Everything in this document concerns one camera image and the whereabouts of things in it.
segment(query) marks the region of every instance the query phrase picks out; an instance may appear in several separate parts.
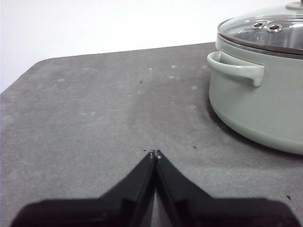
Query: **white wall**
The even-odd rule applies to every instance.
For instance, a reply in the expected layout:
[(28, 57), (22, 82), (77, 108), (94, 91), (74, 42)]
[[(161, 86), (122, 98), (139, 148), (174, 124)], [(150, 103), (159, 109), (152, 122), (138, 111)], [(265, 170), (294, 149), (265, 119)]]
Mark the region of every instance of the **white wall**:
[(44, 59), (213, 42), (221, 21), (290, 1), (2, 0), (1, 91)]

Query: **pot handle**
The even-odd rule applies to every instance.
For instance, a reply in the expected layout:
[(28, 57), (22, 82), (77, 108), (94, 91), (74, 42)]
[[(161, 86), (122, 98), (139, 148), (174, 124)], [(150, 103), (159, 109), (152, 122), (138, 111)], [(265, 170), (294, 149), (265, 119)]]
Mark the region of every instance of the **pot handle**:
[(208, 66), (219, 73), (229, 76), (249, 78), (253, 85), (261, 85), (265, 66), (232, 57), (222, 51), (212, 52), (207, 56)]

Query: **table surface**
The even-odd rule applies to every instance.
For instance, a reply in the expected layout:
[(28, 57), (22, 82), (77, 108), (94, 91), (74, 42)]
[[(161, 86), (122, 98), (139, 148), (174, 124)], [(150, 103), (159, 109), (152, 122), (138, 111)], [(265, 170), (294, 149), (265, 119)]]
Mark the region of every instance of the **table surface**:
[(1, 226), (30, 202), (100, 196), (150, 149), (214, 197), (283, 201), (302, 222), (303, 156), (254, 143), (216, 116), (206, 65), (213, 50), (195, 44), (31, 67), (1, 94)]

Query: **pot lid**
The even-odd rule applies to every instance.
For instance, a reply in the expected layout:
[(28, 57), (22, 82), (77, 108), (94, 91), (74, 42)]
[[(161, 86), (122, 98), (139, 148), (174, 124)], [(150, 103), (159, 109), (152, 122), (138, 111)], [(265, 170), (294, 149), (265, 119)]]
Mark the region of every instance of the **pot lid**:
[(250, 47), (303, 54), (303, 0), (229, 19), (218, 33)]

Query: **pot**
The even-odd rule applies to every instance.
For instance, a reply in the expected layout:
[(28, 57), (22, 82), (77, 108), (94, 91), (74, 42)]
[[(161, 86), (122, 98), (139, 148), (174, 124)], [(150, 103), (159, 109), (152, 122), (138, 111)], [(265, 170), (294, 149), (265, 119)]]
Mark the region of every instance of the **pot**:
[(209, 99), (239, 134), (303, 155), (303, 3), (222, 22), (207, 56)]

